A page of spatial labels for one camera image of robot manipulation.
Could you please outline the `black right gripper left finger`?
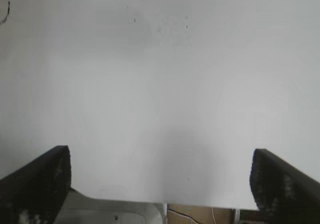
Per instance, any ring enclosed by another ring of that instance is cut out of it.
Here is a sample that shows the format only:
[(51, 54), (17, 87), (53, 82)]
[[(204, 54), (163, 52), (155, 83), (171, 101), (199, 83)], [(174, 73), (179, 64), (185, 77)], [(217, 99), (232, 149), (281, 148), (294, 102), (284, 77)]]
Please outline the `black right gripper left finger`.
[(53, 224), (71, 190), (68, 146), (56, 146), (0, 181), (2, 224)]

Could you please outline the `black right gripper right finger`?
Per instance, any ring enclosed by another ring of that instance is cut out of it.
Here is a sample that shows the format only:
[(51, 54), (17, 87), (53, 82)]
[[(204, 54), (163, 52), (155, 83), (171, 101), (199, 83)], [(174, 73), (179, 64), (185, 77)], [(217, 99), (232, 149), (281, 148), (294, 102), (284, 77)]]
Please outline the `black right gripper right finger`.
[(249, 185), (266, 223), (320, 222), (319, 182), (267, 149), (254, 150)]

